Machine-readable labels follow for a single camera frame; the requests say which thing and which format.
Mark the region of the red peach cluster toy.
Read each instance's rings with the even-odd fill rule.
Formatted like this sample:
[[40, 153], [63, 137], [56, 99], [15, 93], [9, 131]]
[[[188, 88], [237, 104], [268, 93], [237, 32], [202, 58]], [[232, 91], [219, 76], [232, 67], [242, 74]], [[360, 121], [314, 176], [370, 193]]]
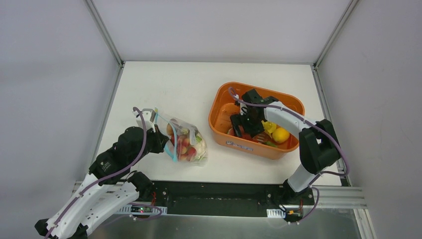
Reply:
[[166, 143], [165, 152], [174, 161], [193, 161], [197, 153], [194, 148], [197, 143], [196, 131], [192, 127], [181, 127], [169, 123], [166, 133], [169, 141]]

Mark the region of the orange plastic basket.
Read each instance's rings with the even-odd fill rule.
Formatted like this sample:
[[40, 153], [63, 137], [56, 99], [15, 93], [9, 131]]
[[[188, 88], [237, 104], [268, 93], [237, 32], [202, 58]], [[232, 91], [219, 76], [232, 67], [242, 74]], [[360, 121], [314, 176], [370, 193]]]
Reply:
[[230, 116], [240, 113], [240, 107], [235, 104], [234, 99], [228, 92], [229, 87], [233, 87], [239, 96], [242, 96], [248, 90], [256, 89], [260, 96], [264, 98], [274, 96], [290, 109], [302, 115], [305, 114], [305, 108], [302, 102], [292, 95], [239, 82], [225, 83], [217, 91], [208, 118], [209, 126], [212, 130], [212, 137], [217, 144], [272, 160], [278, 160], [285, 154], [290, 153], [299, 147], [298, 139], [292, 135], [290, 135], [289, 139], [282, 144], [276, 144], [273, 142], [278, 147], [271, 147], [264, 144], [264, 142], [272, 140], [265, 133], [257, 136], [262, 139], [263, 143], [256, 143], [228, 135], [228, 130], [232, 128]]

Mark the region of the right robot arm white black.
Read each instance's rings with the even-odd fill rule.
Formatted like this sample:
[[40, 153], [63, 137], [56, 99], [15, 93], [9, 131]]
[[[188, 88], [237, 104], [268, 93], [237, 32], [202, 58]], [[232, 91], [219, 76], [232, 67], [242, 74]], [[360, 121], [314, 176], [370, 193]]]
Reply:
[[324, 169], [343, 157], [330, 121], [311, 121], [273, 96], [261, 97], [255, 89], [242, 97], [235, 95], [233, 87], [229, 87], [228, 92], [240, 106], [246, 107], [245, 112], [230, 117], [236, 137], [248, 134], [254, 138], [265, 131], [262, 122], [269, 121], [299, 142], [300, 165], [283, 183], [282, 202], [295, 204]]

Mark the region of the clear zip top bag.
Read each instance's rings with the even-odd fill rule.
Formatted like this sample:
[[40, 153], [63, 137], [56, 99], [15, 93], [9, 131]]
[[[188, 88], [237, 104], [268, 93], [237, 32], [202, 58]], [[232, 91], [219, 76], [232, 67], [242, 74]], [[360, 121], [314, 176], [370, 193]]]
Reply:
[[170, 116], [158, 108], [155, 109], [154, 123], [168, 139], [164, 146], [174, 162], [205, 164], [208, 160], [206, 141], [198, 128], [179, 118]]

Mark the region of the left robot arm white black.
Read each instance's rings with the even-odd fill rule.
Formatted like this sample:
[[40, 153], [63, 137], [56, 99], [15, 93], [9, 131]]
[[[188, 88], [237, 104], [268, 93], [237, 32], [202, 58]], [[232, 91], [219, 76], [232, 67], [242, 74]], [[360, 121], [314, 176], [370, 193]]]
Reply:
[[101, 198], [130, 173], [131, 163], [137, 163], [149, 153], [164, 152], [168, 140], [157, 127], [127, 128], [109, 149], [96, 157], [65, 206], [51, 218], [40, 219], [35, 224], [36, 231], [47, 239], [85, 239], [123, 206], [150, 199], [153, 183], [142, 172], [133, 173], [114, 194]]

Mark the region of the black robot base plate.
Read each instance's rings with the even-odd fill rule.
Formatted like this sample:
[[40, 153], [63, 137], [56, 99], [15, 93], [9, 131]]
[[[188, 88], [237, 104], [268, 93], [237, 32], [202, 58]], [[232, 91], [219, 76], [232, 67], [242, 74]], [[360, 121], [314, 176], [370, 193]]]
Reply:
[[265, 217], [269, 209], [300, 209], [315, 204], [311, 189], [287, 193], [278, 184], [153, 181], [138, 202], [153, 202], [168, 215]]

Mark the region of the white cauliflower toy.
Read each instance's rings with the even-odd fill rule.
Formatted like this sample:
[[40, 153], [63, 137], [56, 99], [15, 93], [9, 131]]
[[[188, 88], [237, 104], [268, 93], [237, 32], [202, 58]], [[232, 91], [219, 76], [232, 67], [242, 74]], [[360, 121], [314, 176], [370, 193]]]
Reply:
[[195, 144], [195, 149], [197, 152], [197, 156], [205, 155], [207, 152], [207, 145], [206, 145], [205, 140], [201, 136], [197, 135], [196, 142], [197, 143]]

